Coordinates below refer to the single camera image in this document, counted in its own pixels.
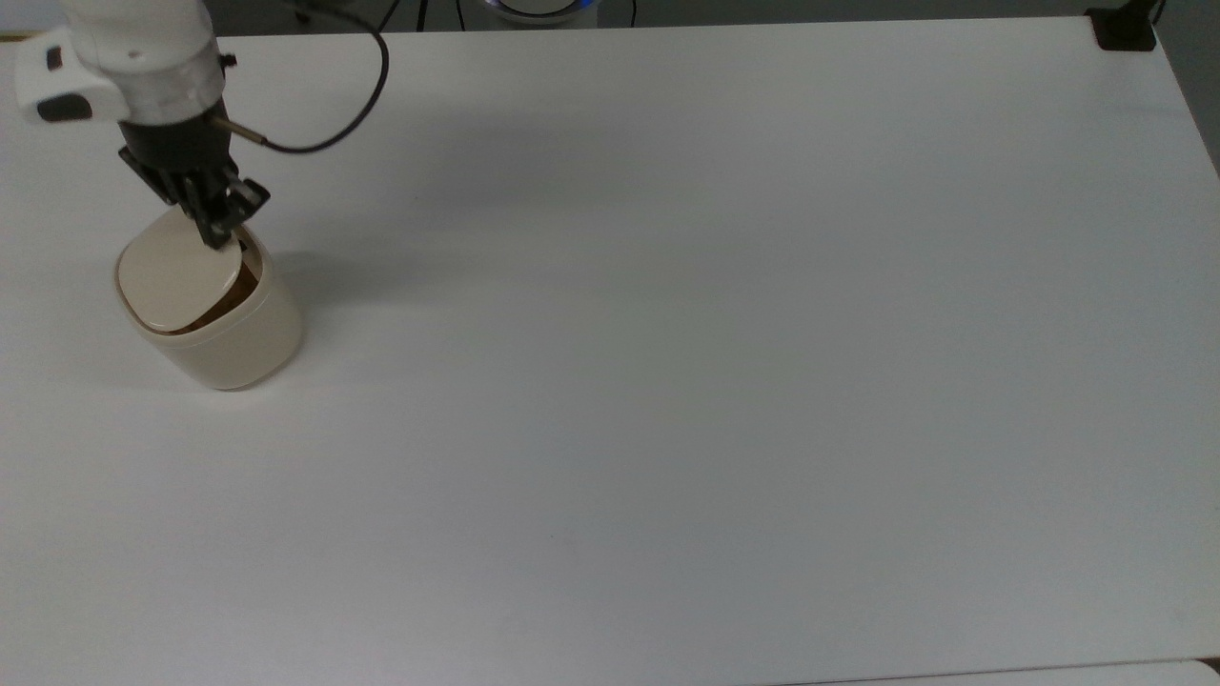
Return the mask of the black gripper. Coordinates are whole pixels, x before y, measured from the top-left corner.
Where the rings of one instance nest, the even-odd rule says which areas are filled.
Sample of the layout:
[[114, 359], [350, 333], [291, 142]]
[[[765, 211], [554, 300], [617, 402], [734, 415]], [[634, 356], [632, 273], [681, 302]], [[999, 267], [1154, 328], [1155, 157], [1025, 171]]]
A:
[[214, 125], [215, 117], [204, 112], [167, 125], [121, 121], [118, 129], [124, 140], [120, 156], [165, 203], [181, 205], [204, 247], [220, 251], [271, 193], [238, 177], [231, 131]]

